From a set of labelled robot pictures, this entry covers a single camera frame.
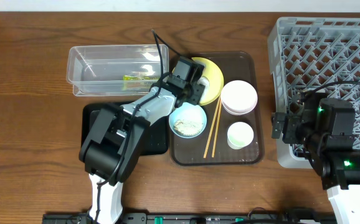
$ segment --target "green connector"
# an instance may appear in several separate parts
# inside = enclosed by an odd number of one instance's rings
[[[163,218],[162,217],[155,217],[155,224],[163,224]]]

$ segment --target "plastic box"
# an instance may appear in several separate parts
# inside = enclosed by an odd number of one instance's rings
[[[168,72],[168,47],[160,48]],[[155,44],[78,46],[69,51],[67,81],[75,96],[145,95],[160,76]]]
[[[360,82],[360,19],[281,17],[268,37],[268,54],[276,110],[297,113],[301,105],[293,95],[298,91],[341,80]],[[360,150],[360,86],[324,90],[329,97],[353,103],[353,148]],[[287,168],[311,168],[302,147],[277,139],[278,162]]]

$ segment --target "chopsticks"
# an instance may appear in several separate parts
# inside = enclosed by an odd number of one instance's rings
[[[215,130],[215,136],[213,139],[213,150],[212,150],[212,158],[215,157],[215,150],[216,150],[216,139],[217,139],[217,130],[219,129],[219,121],[220,121],[220,112],[222,111],[222,99],[219,97],[216,104],[215,113],[213,115],[211,130],[209,130],[209,136],[207,138],[206,147],[205,147],[205,153],[204,153],[204,159],[206,158],[207,151],[209,149],[209,144],[211,143],[211,137],[213,132],[213,127],[215,126],[215,120],[217,115],[217,121],[216,121],[216,130]]]

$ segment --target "white wall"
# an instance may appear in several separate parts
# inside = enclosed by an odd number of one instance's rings
[[[0,0],[0,11],[360,12],[360,0]]]

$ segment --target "wooden table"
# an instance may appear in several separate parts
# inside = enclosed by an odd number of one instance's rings
[[[82,109],[112,98],[73,96],[65,80],[69,49],[152,44],[152,28],[181,52],[243,50],[253,57],[266,153],[255,166],[181,167],[169,153],[142,157],[124,185],[123,205],[182,213],[332,211],[319,177],[281,167],[270,138],[267,37],[282,16],[360,14],[0,12],[0,223],[40,223],[47,212],[89,208],[92,188],[78,160]]]

